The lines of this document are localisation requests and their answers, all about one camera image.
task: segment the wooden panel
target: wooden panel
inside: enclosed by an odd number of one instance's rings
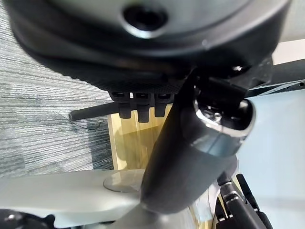
[[[132,111],[131,119],[120,119],[119,114],[108,116],[108,127],[114,169],[146,168],[164,121],[171,109],[166,107],[165,117],[154,117],[150,108],[149,122],[139,123],[137,112]],[[194,218],[197,229],[210,229],[212,221],[200,223]]]

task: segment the screw hole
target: screw hole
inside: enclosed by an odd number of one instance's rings
[[[161,28],[167,21],[163,11],[134,5],[123,11],[123,17],[130,25],[142,31],[154,31]]]

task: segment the cable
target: cable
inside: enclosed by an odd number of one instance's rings
[[[81,125],[78,125],[78,124],[74,123],[73,121],[71,121],[70,119],[66,118],[65,116],[63,116],[62,114],[60,114],[60,113],[58,113],[58,112],[55,112],[55,113],[59,114],[59,115],[60,115],[61,117],[63,117],[64,119],[68,120],[72,125],[76,125],[76,126],[78,126],[78,127],[81,127],[81,128],[83,128],[83,129],[86,129],[86,130],[97,130],[98,128],[101,127],[101,123],[102,123],[102,122],[100,122],[100,123],[98,124],[98,126],[97,126],[96,128],[94,128],[94,129],[86,128],[86,127],[84,127],[84,126],[81,126]]]

